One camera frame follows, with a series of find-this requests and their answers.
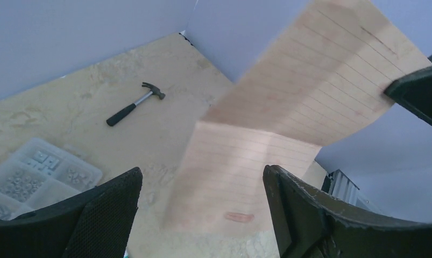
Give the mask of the lined paper letter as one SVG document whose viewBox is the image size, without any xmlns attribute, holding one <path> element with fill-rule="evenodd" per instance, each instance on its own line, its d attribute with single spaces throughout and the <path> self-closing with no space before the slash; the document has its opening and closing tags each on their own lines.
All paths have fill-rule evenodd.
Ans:
<svg viewBox="0 0 432 258">
<path fill-rule="evenodd" d="M 322 147 L 392 106 L 391 82 L 430 65 L 372 2 L 312 1 L 196 123 L 164 228 L 269 230 L 265 166 L 302 177 Z"/>
</svg>

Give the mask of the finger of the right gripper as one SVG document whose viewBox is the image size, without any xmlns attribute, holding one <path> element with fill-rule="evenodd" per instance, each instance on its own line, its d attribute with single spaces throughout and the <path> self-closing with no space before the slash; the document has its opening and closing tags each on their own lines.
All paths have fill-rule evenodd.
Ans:
<svg viewBox="0 0 432 258">
<path fill-rule="evenodd" d="M 432 126 L 432 65 L 393 81 L 384 94 Z"/>
</svg>

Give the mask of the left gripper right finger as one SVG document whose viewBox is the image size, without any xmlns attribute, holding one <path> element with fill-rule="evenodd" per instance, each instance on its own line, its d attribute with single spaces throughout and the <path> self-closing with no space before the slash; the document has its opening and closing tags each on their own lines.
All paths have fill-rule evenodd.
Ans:
<svg viewBox="0 0 432 258">
<path fill-rule="evenodd" d="M 432 224 L 353 206 L 277 165 L 263 183 L 280 257 L 432 257 Z"/>
</svg>

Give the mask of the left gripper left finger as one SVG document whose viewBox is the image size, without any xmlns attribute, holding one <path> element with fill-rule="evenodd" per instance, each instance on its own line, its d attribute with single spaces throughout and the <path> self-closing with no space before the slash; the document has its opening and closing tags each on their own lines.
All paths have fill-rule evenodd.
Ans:
<svg viewBox="0 0 432 258">
<path fill-rule="evenodd" d="M 142 181 L 134 167 L 58 203 L 0 220 L 0 257 L 124 257 Z"/>
</svg>

